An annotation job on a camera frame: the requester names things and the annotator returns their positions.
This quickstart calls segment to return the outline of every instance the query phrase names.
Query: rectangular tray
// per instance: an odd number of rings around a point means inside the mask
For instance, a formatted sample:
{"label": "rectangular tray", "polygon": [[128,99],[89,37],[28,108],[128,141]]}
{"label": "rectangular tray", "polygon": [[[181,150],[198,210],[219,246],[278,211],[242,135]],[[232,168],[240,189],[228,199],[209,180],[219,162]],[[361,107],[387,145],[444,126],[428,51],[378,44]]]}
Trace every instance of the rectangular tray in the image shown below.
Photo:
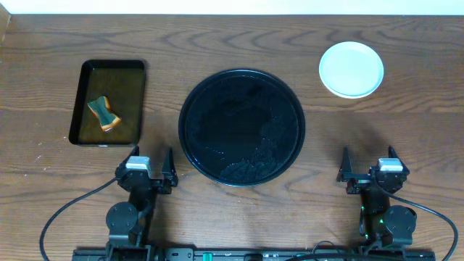
{"label": "rectangular tray", "polygon": [[[144,103],[145,65],[140,60],[89,60],[82,64],[69,140],[77,145],[132,146],[138,143]],[[103,131],[87,106],[100,96],[122,121]]]}

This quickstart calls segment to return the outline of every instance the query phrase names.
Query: white plate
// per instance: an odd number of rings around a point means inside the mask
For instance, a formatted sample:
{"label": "white plate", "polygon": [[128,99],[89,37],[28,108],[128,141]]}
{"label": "white plate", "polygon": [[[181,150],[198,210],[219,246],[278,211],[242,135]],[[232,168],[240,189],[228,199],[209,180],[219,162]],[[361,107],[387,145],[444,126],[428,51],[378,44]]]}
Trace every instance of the white plate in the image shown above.
{"label": "white plate", "polygon": [[320,59],[319,76],[333,94],[357,99],[373,93],[384,77],[380,56],[369,46],[338,43]]}

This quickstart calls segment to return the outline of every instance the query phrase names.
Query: black round tray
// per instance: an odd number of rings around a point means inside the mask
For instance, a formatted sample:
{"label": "black round tray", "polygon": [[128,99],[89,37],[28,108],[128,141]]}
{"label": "black round tray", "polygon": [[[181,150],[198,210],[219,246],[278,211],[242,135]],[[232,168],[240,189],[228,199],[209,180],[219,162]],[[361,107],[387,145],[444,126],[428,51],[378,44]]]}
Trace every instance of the black round tray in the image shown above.
{"label": "black round tray", "polygon": [[277,77],[227,70],[203,80],[187,97],[179,138],[188,160],[208,178],[253,186],[279,176],[297,158],[305,116]]}

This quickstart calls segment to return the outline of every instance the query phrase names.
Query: white wall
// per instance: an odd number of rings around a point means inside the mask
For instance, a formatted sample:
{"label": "white wall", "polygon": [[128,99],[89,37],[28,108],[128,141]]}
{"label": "white wall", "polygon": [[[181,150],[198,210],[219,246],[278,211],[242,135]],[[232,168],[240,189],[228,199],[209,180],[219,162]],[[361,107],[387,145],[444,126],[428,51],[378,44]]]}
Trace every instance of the white wall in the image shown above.
{"label": "white wall", "polygon": [[0,2],[11,14],[464,15],[464,0],[0,0]]}

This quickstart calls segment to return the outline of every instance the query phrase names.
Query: cable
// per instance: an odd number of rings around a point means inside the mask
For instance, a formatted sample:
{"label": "cable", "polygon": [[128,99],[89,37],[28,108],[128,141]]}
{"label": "cable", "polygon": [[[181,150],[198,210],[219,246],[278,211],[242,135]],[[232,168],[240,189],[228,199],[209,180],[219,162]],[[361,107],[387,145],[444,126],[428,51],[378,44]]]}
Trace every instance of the cable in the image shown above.
{"label": "cable", "polygon": [[443,214],[438,213],[438,212],[435,211],[435,210],[431,210],[431,209],[429,209],[428,207],[424,207],[424,206],[421,205],[421,204],[417,204],[417,203],[415,203],[415,202],[411,202],[411,201],[409,201],[409,200],[402,199],[402,198],[400,198],[400,197],[398,197],[398,196],[395,196],[395,195],[390,194],[389,192],[385,191],[385,190],[384,190],[383,188],[381,188],[380,185],[378,184],[377,177],[375,176],[375,174],[373,175],[373,180],[374,180],[375,185],[377,186],[377,188],[380,190],[380,192],[381,192],[382,194],[384,194],[384,195],[386,195],[386,196],[389,196],[389,197],[391,197],[392,199],[396,199],[396,200],[399,201],[399,202],[403,202],[403,203],[409,204],[409,205],[411,205],[411,206],[417,207],[417,208],[419,208],[419,209],[421,209],[421,210],[427,211],[427,212],[429,212],[429,213],[431,213],[431,214],[434,214],[435,216],[441,218],[442,220],[448,222],[448,224],[449,224],[449,225],[451,226],[451,228],[452,228],[452,231],[453,231],[455,237],[454,237],[454,239],[452,240],[451,248],[449,248],[449,251],[448,251],[447,255],[445,255],[444,258],[443,258],[443,261],[447,261],[447,260],[451,257],[452,253],[454,252],[454,250],[456,249],[456,246],[457,246],[458,233],[457,233],[456,225],[455,225],[448,217],[446,217],[446,216],[443,215]]}
{"label": "cable", "polygon": [[117,179],[116,178],[113,178],[112,180],[108,181],[107,183],[105,183],[103,186],[99,187],[99,188],[96,188],[94,189],[93,191],[90,191],[88,192],[87,194],[84,194],[82,196],[79,196],[77,199],[73,199],[71,200],[69,203],[67,203],[66,205],[64,205],[63,207],[61,207],[56,213],[54,213],[52,215],[52,217],[49,219],[49,221],[47,221],[47,223],[45,224],[45,226],[43,227],[43,230],[42,230],[42,234],[41,234],[41,238],[38,242],[39,246],[40,246],[40,249],[41,249],[41,254],[42,254],[42,258],[43,260],[45,261],[50,261],[49,257],[47,257],[46,253],[45,253],[45,248],[44,248],[44,239],[45,239],[45,233],[46,233],[46,230],[49,228],[51,222],[53,222],[53,220],[55,218],[57,218],[57,216],[59,214],[61,214],[61,212],[63,212],[64,210],[66,210],[70,205],[80,201],[81,199],[85,199],[86,197],[88,196],[91,196],[99,191],[101,191],[102,189],[108,187],[109,185],[111,185],[111,183],[115,182]]}
{"label": "cable", "polygon": [[[316,249],[317,249],[322,243],[329,243],[329,244],[331,244],[332,246],[335,247],[335,244],[332,243],[332,242],[330,242],[329,240],[322,240],[322,241],[320,241],[319,243],[317,243],[317,244],[314,246],[314,248],[313,248],[312,251],[311,251],[311,254],[314,254],[315,251],[316,251]],[[341,254],[341,253],[340,253],[340,250],[339,250],[338,248],[335,248],[335,250],[336,250],[339,254]]]}
{"label": "cable", "polygon": [[362,254],[305,254],[299,257],[292,257],[290,259],[287,259],[286,261],[303,261],[303,260],[316,260],[317,258],[321,259],[333,259],[333,258],[342,258],[342,259],[347,259],[347,260],[369,260],[369,261],[375,261],[375,260],[391,260],[391,261],[405,261],[404,259],[401,258],[394,258],[394,257],[382,257],[378,255],[362,255]]}

